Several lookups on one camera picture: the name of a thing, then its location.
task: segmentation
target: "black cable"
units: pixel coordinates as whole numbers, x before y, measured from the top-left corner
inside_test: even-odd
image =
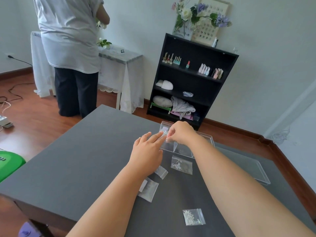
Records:
[[[11,94],[13,94],[13,95],[15,95],[15,96],[18,96],[19,98],[16,98],[16,99],[13,99],[13,100],[8,100],[7,97],[5,97],[5,96],[0,96],[0,98],[4,98],[4,101],[0,102],[0,104],[3,104],[4,102],[10,102],[10,101],[14,101],[14,100],[23,99],[23,97],[21,97],[20,95],[14,94],[14,93],[12,93],[11,91],[12,91],[13,88],[16,87],[16,86],[19,86],[19,85],[31,85],[31,84],[34,84],[34,83],[21,83],[21,84],[16,84],[16,85],[14,85],[12,88],[10,88],[10,89],[8,90],[8,92],[11,93]]]
[[[9,58],[11,58],[11,59],[14,59],[14,60],[21,61],[21,62],[24,62],[24,63],[26,63],[26,64],[29,64],[30,66],[33,66],[32,64],[27,63],[27,62],[22,61],[22,60],[19,60],[19,59],[16,59],[16,58],[14,58],[14,57],[13,57],[13,56],[11,56],[11,55],[8,55],[8,57],[9,57]]]

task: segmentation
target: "black bookshelf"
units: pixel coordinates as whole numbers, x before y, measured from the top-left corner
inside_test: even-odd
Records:
[[[172,53],[174,58],[180,56],[182,58],[180,65],[163,63],[162,59],[166,52],[170,54],[170,57]],[[187,121],[195,130],[198,130],[238,57],[236,54],[166,33],[150,102],[156,95],[169,99],[171,96],[175,96],[185,100],[195,107],[200,114],[200,119],[199,121],[192,121],[182,118],[182,120]],[[190,61],[190,67],[186,68],[188,61]],[[198,70],[201,63],[212,69],[223,69],[222,78],[214,79],[210,75],[200,74]],[[173,90],[165,90],[156,86],[157,81],[160,79],[170,81],[173,84]],[[183,91],[192,92],[194,95],[185,97],[182,94]],[[154,106],[150,108],[150,105],[147,114],[172,122],[180,120],[178,116],[168,114],[167,110]]]

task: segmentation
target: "purple plastic object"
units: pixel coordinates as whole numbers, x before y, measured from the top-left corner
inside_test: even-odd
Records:
[[[40,237],[42,236],[38,230],[34,229],[28,222],[25,222],[20,231],[19,237]]]

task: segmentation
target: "wooden floor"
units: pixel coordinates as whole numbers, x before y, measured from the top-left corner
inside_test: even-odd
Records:
[[[0,96],[6,96],[9,100],[15,99],[16,96],[11,95],[7,90],[15,84],[32,82],[34,82],[32,74],[0,81]],[[4,115],[14,123],[14,127],[0,132],[0,148],[17,153],[26,161],[81,120],[79,116],[72,118],[60,116],[56,99],[53,96],[40,98],[33,91],[34,89],[36,89],[34,84],[14,88],[13,92],[21,95],[23,100],[11,102],[12,107],[8,108]],[[100,104],[115,108],[116,95],[99,91],[97,105]],[[158,123],[162,121],[160,118],[146,115],[146,109],[147,105],[143,109],[137,108],[133,114]],[[215,142],[270,160],[275,159],[274,152],[256,139],[205,123],[201,125],[199,131],[212,135]],[[298,191],[295,181],[291,180],[291,176],[286,175],[286,170],[280,169],[280,171],[304,204],[304,193]],[[26,221],[26,217],[12,203],[0,197],[0,237],[16,237],[21,225]],[[66,235],[58,230],[53,232],[57,237]]]

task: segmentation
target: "black pants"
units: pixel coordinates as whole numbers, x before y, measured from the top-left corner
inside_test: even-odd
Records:
[[[99,73],[55,67],[56,97],[61,116],[81,115],[85,118],[97,105]]]

